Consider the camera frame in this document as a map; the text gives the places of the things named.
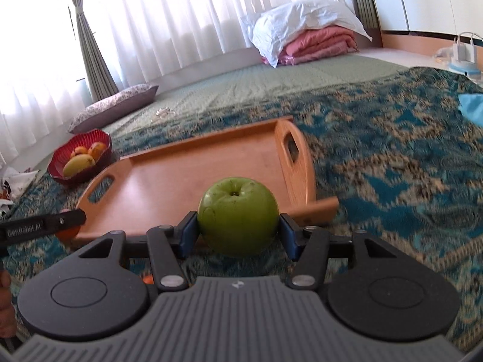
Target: pink quilt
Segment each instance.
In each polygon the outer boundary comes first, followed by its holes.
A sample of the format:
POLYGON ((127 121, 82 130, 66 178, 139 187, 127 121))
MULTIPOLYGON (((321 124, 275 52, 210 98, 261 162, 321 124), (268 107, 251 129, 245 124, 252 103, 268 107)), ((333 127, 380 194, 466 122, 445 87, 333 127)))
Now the pink quilt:
POLYGON ((297 65, 355 51, 357 43, 353 31, 340 26, 329 26, 301 33, 283 48, 278 63, 297 65))

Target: fruit bowl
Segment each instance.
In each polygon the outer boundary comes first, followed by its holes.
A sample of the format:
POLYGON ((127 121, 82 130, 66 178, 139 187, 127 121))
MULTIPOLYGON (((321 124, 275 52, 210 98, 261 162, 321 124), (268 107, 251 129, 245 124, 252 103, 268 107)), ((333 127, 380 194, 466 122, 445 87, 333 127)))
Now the fruit bowl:
POLYGON ((52 156, 52 160, 47 167, 47 171, 55 181, 63 185, 71 186, 75 184, 80 184, 82 182, 89 181, 91 178, 96 176, 103 168, 105 168, 110 163, 111 155, 112 141, 110 140, 109 134, 105 133, 100 129, 93 129, 90 132, 75 135, 62 147, 57 148, 54 152, 54 155, 52 156), (78 172, 71 177, 64 177, 64 166, 70 160, 72 151, 79 146, 90 148, 90 146, 97 141, 105 144, 106 148, 99 157, 96 164, 78 172))

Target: white curtain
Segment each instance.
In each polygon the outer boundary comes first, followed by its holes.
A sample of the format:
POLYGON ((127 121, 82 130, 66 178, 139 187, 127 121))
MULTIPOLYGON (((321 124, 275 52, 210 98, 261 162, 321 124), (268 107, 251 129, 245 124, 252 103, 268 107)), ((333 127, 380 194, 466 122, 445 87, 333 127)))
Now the white curtain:
MULTIPOLYGON (((299 0, 84 0, 115 81, 151 81, 250 46, 240 17, 299 0)), ((353 10, 352 0, 341 0, 353 10)))
POLYGON ((85 107, 67 2, 0 0, 0 165, 85 107))

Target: patterned blanket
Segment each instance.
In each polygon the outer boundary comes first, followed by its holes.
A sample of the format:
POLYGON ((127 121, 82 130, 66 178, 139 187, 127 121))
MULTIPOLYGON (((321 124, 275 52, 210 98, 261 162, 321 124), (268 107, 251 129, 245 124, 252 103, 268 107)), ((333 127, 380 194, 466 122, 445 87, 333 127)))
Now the patterned blanket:
MULTIPOLYGON (((117 156, 194 135, 292 115, 305 134, 319 198, 341 202, 331 231, 364 228, 446 277, 461 293, 447 337, 468 351, 483 337, 483 130, 463 119, 457 95, 481 89, 465 77, 432 68, 338 85, 254 105, 246 103, 143 128, 113 139, 117 156)), ((48 175, 31 186, 14 219, 74 208, 86 185, 66 189, 48 175)), ((20 285, 68 254, 55 238, 9 249, 5 267, 20 285)), ((182 268, 198 275, 253 276, 291 270, 279 243, 243 260, 199 252, 182 268)), ((132 271, 149 271, 145 261, 132 271)), ((331 273, 344 262, 330 263, 331 273)))

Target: purple pillow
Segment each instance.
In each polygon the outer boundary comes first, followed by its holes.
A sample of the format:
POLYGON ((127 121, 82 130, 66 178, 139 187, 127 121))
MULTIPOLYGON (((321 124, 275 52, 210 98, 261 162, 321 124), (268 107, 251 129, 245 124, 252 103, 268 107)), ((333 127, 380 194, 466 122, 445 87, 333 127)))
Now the purple pillow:
POLYGON ((77 134, 102 128, 154 101, 158 86, 136 84, 81 111, 71 123, 69 132, 77 134))

